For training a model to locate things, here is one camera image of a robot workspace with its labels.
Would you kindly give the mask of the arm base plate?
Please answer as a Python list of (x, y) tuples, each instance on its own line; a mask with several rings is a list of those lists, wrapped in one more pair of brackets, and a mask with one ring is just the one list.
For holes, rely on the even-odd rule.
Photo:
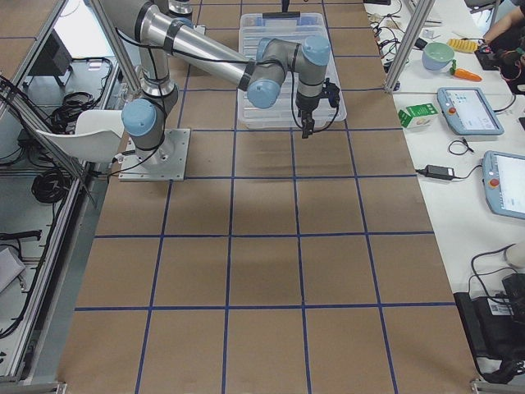
[(149, 153), (138, 150), (126, 155), (121, 163), (121, 181), (183, 181), (187, 162), (191, 130), (167, 129), (164, 141), (156, 153), (148, 158)]

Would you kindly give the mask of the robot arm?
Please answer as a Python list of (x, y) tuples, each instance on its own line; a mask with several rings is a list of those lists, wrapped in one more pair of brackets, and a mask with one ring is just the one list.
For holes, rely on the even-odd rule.
[(326, 78), (331, 47), (322, 36), (309, 36), (302, 43), (262, 38), (256, 57), (248, 58), (167, 15), (155, 2), (95, 1), (93, 5), (101, 8), (112, 33), (230, 81), (256, 108), (271, 108), (290, 78), (294, 97), (290, 110), (305, 139), (316, 131), (313, 113), (321, 100), (339, 107), (339, 90)]

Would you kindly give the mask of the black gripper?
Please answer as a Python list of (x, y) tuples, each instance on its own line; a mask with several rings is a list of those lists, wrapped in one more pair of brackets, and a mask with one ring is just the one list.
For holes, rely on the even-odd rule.
[(307, 139), (314, 132), (313, 111), (318, 107), (318, 96), (297, 96), (295, 99), (301, 121), (302, 139)]

